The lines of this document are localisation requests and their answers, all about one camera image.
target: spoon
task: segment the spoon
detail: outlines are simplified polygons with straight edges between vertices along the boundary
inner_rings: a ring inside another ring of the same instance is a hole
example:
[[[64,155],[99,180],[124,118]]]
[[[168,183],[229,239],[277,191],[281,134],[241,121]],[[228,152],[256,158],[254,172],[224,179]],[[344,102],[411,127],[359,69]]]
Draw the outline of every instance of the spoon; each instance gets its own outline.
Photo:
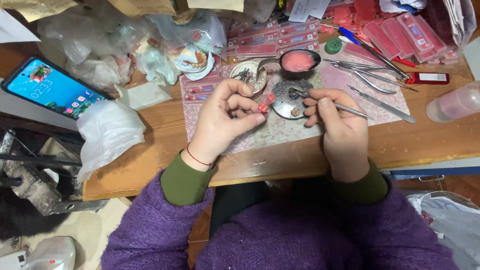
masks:
[[[313,57],[313,62],[314,64],[308,69],[308,70],[305,70],[305,71],[298,71],[298,72],[295,72],[295,71],[289,71],[288,69],[285,69],[282,65],[282,59],[288,55],[289,53],[293,52],[293,51],[304,51],[306,53],[309,53],[312,57]],[[259,77],[260,75],[260,68],[266,64],[269,64],[269,63],[278,63],[280,65],[280,67],[282,69],[284,69],[285,71],[287,71],[288,73],[291,73],[291,74],[300,74],[300,73],[304,73],[304,72],[308,72],[310,70],[313,70],[315,67],[318,66],[318,64],[320,64],[320,61],[322,60],[322,58],[320,57],[320,54],[318,54],[317,52],[315,51],[312,51],[312,50],[309,50],[309,49],[293,49],[293,50],[289,50],[287,52],[285,52],[284,54],[282,54],[282,56],[280,56],[280,58],[268,58],[268,59],[263,59],[262,61],[260,61],[260,63],[258,63],[258,67],[257,67],[257,78]]]

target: person's right hand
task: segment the person's right hand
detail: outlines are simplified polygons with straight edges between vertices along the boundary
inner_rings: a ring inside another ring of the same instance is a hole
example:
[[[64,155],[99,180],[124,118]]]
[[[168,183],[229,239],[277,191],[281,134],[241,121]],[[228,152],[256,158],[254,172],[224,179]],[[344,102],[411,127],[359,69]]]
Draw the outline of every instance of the person's right hand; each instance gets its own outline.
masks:
[[[351,183],[363,178],[370,169],[367,158],[367,120],[344,110],[334,103],[363,111],[355,100],[340,89],[310,89],[309,106],[304,114],[309,116],[306,126],[320,120],[325,123],[324,151],[336,181]]]

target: purple fuzzy sweater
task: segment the purple fuzzy sweater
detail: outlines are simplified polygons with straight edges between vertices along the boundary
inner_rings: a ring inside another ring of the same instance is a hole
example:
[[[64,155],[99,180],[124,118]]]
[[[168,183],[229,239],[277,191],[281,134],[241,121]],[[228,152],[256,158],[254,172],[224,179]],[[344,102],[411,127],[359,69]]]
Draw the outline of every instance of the purple fuzzy sweater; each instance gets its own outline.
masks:
[[[213,199],[178,207],[159,175],[134,200],[102,256],[103,270],[187,270],[188,235]],[[336,215],[263,203],[234,216],[198,255],[195,268],[225,270],[456,270],[451,251],[406,198],[390,188],[371,206],[338,203]]]

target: red string bracelet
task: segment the red string bracelet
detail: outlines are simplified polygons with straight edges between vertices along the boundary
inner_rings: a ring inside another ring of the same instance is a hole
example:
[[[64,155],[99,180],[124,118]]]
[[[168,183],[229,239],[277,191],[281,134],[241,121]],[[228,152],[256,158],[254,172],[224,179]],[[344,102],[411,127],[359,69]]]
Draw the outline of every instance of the red string bracelet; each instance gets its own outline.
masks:
[[[205,166],[212,166],[213,163],[210,163],[210,164],[207,164],[207,163],[203,163],[201,161],[199,161],[198,159],[196,159],[194,156],[192,156],[192,154],[190,153],[190,151],[188,150],[188,146],[187,146],[187,153],[192,157],[192,159],[194,159],[196,162],[200,163],[200,164],[203,164]]]

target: black phone case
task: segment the black phone case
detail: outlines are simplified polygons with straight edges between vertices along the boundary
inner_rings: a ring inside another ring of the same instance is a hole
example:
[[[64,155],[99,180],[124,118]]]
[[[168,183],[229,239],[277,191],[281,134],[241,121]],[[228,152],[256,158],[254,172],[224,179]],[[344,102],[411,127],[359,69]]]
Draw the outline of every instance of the black phone case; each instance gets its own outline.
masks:
[[[63,116],[65,116],[65,117],[68,117],[68,118],[70,118],[70,119],[78,120],[78,119],[74,118],[73,116],[70,116],[70,115],[67,115],[67,114],[58,112],[58,111],[56,111],[56,110],[54,110],[54,109],[52,109],[52,108],[50,108],[50,107],[47,107],[47,106],[45,106],[45,105],[43,105],[43,104],[41,104],[41,103],[35,102],[35,101],[31,100],[31,99],[28,99],[28,98],[26,98],[26,97],[20,96],[20,95],[18,95],[18,94],[16,94],[16,93],[11,92],[10,90],[8,90],[8,85],[12,82],[12,80],[13,80],[14,78],[16,78],[16,77],[25,69],[25,67],[27,67],[28,64],[29,64],[31,61],[33,61],[33,60],[40,60],[40,61],[42,61],[43,63],[47,64],[47,65],[50,66],[51,68],[55,69],[56,71],[62,73],[63,75],[65,75],[65,76],[69,77],[70,79],[78,82],[79,84],[85,86],[85,87],[88,88],[89,90],[94,91],[95,93],[103,96],[103,97],[106,98],[106,99],[109,99],[109,100],[113,100],[113,99],[114,99],[114,98],[113,98],[112,96],[110,96],[110,94],[108,94],[107,92],[104,92],[104,91],[102,91],[102,90],[98,90],[98,89],[96,89],[95,87],[87,84],[86,82],[84,82],[84,81],[82,81],[82,80],[79,80],[79,79],[77,79],[77,78],[72,77],[72,76],[68,73],[68,71],[66,71],[66,70],[64,70],[63,68],[59,67],[58,65],[52,63],[52,62],[49,61],[47,58],[42,57],[42,56],[39,56],[39,55],[34,55],[34,56],[31,56],[31,57],[25,59],[25,60],[24,60],[20,65],[18,65],[10,74],[8,74],[8,76],[0,83],[0,88],[1,88],[3,91],[5,91],[5,92],[7,92],[7,93],[9,93],[9,94],[11,94],[11,95],[14,95],[14,96],[16,96],[16,97],[19,97],[19,98],[21,98],[21,99],[24,99],[24,100],[26,100],[26,101],[28,101],[28,102],[34,103],[34,104],[36,104],[36,105],[38,105],[38,106],[40,106],[40,107],[43,107],[43,108],[45,108],[45,109],[47,109],[47,110],[54,111],[54,112],[56,112],[56,113],[58,113],[58,114],[60,114],[60,115],[63,115]]]

